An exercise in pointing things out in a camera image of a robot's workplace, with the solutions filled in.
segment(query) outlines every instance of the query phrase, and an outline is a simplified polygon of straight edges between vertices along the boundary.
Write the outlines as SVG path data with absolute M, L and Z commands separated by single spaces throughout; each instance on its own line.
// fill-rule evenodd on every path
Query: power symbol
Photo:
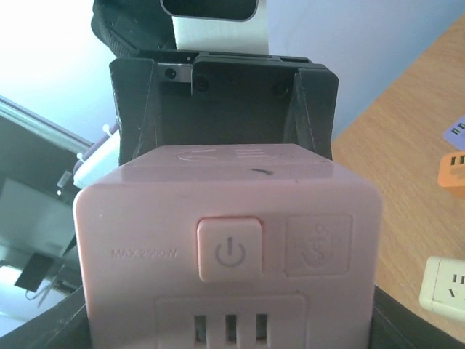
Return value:
M 215 250 L 217 262 L 226 268 L 235 268 L 243 263 L 246 258 L 246 248 L 242 244 L 237 244 L 239 253 L 234 253 L 234 241 L 232 237 L 227 238 L 226 252 L 222 244 L 219 244 Z

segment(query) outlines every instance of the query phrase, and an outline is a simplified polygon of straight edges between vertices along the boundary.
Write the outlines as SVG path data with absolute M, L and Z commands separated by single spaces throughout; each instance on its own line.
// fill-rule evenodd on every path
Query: purple power strip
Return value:
M 444 139 L 460 151 L 465 151 L 465 115 L 444 132 Z

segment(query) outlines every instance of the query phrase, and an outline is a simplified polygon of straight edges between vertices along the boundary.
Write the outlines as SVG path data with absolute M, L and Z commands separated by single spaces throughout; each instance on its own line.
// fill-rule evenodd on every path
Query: power button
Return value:
M 253 281 L 262 274 L 262 225 L 256 218 L 206 218 L 197 228 L 204 282 Z

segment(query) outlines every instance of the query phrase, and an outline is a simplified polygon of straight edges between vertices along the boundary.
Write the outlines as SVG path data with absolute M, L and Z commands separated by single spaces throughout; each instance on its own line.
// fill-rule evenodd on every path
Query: orange power strip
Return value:
M 465 151 L 442 158 L 437 182 L 452 195 L 465 197 Z

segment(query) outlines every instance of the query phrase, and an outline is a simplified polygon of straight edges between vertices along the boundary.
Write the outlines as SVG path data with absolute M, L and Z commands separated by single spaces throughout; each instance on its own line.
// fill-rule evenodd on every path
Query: embossed logo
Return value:
M 199 148 L 177 154 L 177 158 L 184 161 L 211 162 L 244 160 L 270 160 L 279 157 L 277 153 L 269 153 L 257 145 L 241 145 L 238 147 Z
M 286 274 L 291 277 L 344 275 L 350 269 L 353 218 L 350 214 L 290 217 Z

